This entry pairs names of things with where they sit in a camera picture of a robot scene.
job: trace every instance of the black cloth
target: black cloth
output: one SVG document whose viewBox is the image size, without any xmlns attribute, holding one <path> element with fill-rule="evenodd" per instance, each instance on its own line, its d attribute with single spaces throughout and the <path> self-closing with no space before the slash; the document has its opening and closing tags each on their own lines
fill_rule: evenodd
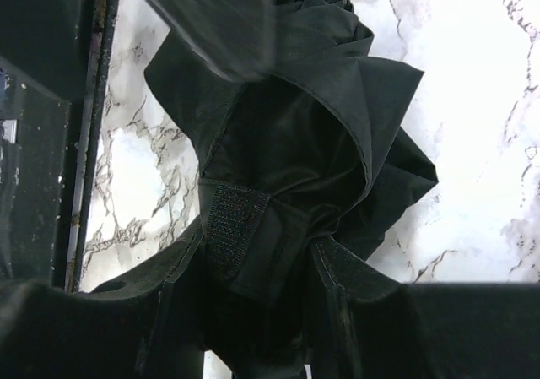
<svg viewBox="0 0 540 379">
<path fill-rule="evenodd" d="M 300 374 L 313 239 L 334 235 L 368 257 L 437 182 L 400 128 L 422 73 L 367 57 L 373 34 L 350 0 L 274 2 L 275 66 L 261 81 L 220 78 L 174 31 L 146 70 L 199 159 L 216 314 L 206 344 L 240 378 L 273 377 L 265 366 L 281 363 L 296 371 L 280 377 Z"/>
</svg>

